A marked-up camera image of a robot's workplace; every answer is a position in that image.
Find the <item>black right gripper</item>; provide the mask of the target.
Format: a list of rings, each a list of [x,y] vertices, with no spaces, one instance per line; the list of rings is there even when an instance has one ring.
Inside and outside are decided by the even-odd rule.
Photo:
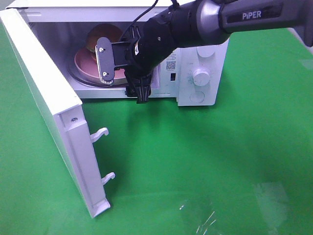
[[[176,49],[176,43],[169,24],[145,24],[142,30],[133,25],[126,34],[131,42],[131,64],[124,72],[125,95],[137,97],[137,104],[147,103],[151,94],[150,72]]]

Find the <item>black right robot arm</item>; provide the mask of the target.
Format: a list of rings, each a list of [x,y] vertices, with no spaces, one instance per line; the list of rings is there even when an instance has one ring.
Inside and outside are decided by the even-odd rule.
[[[125,94],[145,103],[151,94],[152,70],[177,48],[224,43],[232,33],[293,28],[313,45],[310,0],[195,0],[173,3],[130,35],[131,65],[125,69]]]

